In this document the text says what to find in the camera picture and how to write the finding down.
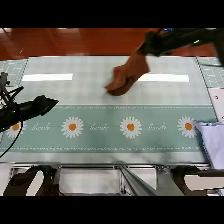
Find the table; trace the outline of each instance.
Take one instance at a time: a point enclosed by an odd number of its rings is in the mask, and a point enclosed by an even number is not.
[[[70,73],[73,77],[72,80],[20,82],[25,89],[16,102],[33,100],[44,94],[59,103],[45,116],[26,121],[23,134],[2,161],[206,163],[200,134],[178,130],[184,127],[192,130],[190,123],[197,121],[217,121],[197,59],[147,56],[151,73],[188,75],[190,81],[138,81],[124,96],[109,96],[103,87],[111,79],[113,67],[124,64],[127,58],[29,58],[23,77],[46,73]],[[135,134],[129,135],[133,123]],[[76,132],[69,134],[68,129]],[[12,138],[9,136],[13,133],[4,133],[1,151],[10,145]]]

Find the wooden floor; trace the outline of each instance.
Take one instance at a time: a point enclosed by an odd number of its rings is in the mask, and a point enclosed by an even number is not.
[[[0,60],[30,56],[130,55],[158,28],[0,28]],[[216,56],[213,45],[183,47],[172,55]]]

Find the checkered pattern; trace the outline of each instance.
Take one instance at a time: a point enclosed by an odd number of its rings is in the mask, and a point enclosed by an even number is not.
[[[199,66],[205,79],[207,87],[224,88],[224,68],[212,67],[210,65],[220,65],[216,57],[197,57]]]
[[[59,105],[211,105],[195,58],[147,56],[152,73],[188,75],[190,83],[137,82],[128,93],[113,97],[103,88],[113,68],[128,56],[63,56],[30,58],[24,75],[73,73],[72,81],[21,82],[17,101],[46,95]]]
[[[18,86],[26,67],[27,59],[0,61],[0,72],[8,73],[10,86]]]

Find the blue cloth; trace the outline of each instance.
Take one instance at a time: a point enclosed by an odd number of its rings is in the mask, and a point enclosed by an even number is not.
[[[224,123],[198,123],[208,159],[215,169],[224,169]]]

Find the daisy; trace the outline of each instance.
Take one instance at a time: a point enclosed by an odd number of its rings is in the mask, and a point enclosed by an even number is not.
[[[83,126],[83,121],[78,117],[69,117],[69,119],[63,122],[61,130],[64,132],[63,135],[66,135],[66,138],[75,138],[82,134]]]
[[[130,139],[139,136],[142,130],[140,121],[134,117],[126,117],[126,119],[123,119],[120,127],[120,131],[123,131],[123,135]]]
[[[182,117],[178,121],[177,127],[179,131],[182,131],[182,135],[188,138],[194,138],[197,135],[197,130],[195,129],[196,122],[194,118]]]
[[[23,131],[26,130],[26,122],[23,122],[23,128],[20,134],[23,134]],[[17,134],[19,133],[21,128],[21,122],[14,124],[13,126],[11,126],[7,132],[6,135],[8,135],[8,138],[15,138],[17,136]]]

